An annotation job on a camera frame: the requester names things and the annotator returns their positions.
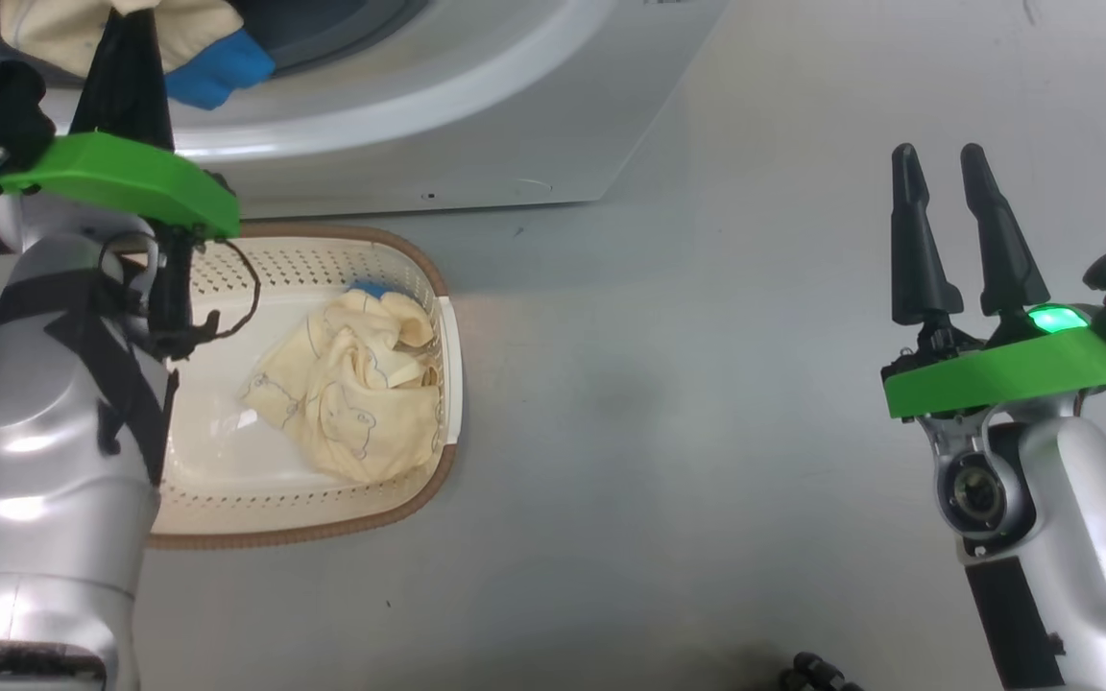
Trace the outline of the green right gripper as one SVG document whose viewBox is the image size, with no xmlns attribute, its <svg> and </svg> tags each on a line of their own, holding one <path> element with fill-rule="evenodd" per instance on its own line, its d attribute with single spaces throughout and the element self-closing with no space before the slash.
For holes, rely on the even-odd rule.
<svg viewBox="0 0 1106 691">
<path fill-rule="evenodd" d="M 914 326 L 964 311 L 945 273 L 927 218 L 929 189 L 916 148 L 896 146 L 893 163 L 891 316 Z M 989 348 L 952 324 L 926 324 L 916 349 L 881 369 L 888 416 L 950 418 L 997 404 L 1106 388 L 1106 342 L 1092 329 L 1094 305 L 1050 301 L 1013 209 L 1000 191 L 987 151 L 960 151 L 967 208 L 974 214 L 983 272 L 980 310 L 988 318 L 1022 312 L 1030 341 Z"/>
</svg>

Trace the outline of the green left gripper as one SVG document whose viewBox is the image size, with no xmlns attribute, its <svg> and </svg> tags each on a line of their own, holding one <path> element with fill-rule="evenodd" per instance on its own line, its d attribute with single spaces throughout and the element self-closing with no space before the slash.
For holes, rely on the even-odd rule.
<svg viewBox="0 0 1106 691">
<path fill-rule="evenodd" d="M 127 59 L 126 109 L 119 71 Z M 111 135 L 124 130 L 124 113 L 131 140 Z M 0 172 L 0 193 L 38 188 L 79 203 L 192 230 L 202 239 L 241 235 L 234 193 L 197 163 L 173 154 L 170 106 L 153 9 L 126 17 L 109 10 L 70 134 L 56 137 L 31 169 Z"/>
</svg>

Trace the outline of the cream garment with blue cuff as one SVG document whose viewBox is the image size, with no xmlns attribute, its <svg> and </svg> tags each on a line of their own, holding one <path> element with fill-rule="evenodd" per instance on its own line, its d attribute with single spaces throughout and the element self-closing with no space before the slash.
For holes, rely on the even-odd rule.
<svg viewBox="0 0 1106 691">
<path fill-rule="evenodd" d="M 257 364 L 238 398 L 325 475 L 369 485 L 436 458 L 434 321 L 392 290 L 351 287 Z"/>
<path fill-rule="evenodd" d="M 228 0 L 0 0 L 9 48 L 84 78 L 111 12 L 150 10 L 168 97 L 215 109 L 274 73 Z"/>
</svg>

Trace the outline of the white front-load washing machine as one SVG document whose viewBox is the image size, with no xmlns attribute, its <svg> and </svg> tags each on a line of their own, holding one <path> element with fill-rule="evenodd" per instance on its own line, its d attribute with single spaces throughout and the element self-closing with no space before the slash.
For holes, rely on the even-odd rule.
<svg viewBox="0 0 1106 691">
<path fill-rule="evenodd" d="M 274 71 L 173 137 L 282 218 L 599 200 L 730 0 L 227 3 Z"/>
</svg>

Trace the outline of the cream perforated laundry basket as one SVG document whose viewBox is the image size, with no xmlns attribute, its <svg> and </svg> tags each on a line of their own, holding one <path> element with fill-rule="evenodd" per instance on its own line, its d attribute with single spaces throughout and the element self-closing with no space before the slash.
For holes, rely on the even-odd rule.
<svg viewBox="0 0 1106 691">
<path fill-rule="evenodd" d="M 434 321 L 442 411 L 436 458 L 390 481 L 356 485 L 309 464 L 237 394 L 267 350 L 307 312 L 354 285 L 401 292 Z M 465 359 L 442 273 L 413 242 L 371 227 L 253 222 L 234 249 L 196 256 L 194 308 L 246 328 L 176 363 L 180 387 L 149 545 L 260 548 L 382 528 L 424 507 L 455 464 L 465 419 Z"/>
</svg>

